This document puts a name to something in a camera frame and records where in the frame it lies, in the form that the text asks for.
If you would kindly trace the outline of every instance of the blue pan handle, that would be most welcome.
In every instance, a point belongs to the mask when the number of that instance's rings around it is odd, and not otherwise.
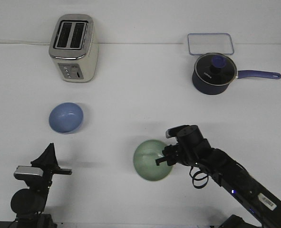
[[[259,71],[259,70],[239,70],[238,78],[245,77],[264,77],[271,79],[280,79],[281,74],[275,72]]]

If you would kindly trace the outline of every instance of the label sticker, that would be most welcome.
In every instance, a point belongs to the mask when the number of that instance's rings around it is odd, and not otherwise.
[[[262,193],[258,195],[259,201],[261,201],[266,207],[268,207],[270,210],[274,210],[277,205],[273,203],[270,199],[268,199],[266,196],[264,196]]]

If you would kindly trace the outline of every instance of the blue bowl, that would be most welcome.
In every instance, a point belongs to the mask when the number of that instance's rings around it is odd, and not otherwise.
[[[83,111],[75,103],[62,103],[51,111],[48,121],[54,131],[69,133],[76,130],[82,124]]]

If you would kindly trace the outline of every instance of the lid knob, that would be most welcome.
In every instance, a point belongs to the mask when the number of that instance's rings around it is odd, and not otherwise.
[[[215,55],[211,59],[212,66],[216,68],[224,68],[227,64],[226,58],[221,55]]]

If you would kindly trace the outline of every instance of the saucepan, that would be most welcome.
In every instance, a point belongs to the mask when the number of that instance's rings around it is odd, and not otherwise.
[[[221,53],[207,53],[197,59],[192,82],[200,92],[216,95],[224,92],[234,79],[245,77],[280,79],[281,74],[258,70],[238,71],[229,57]]]

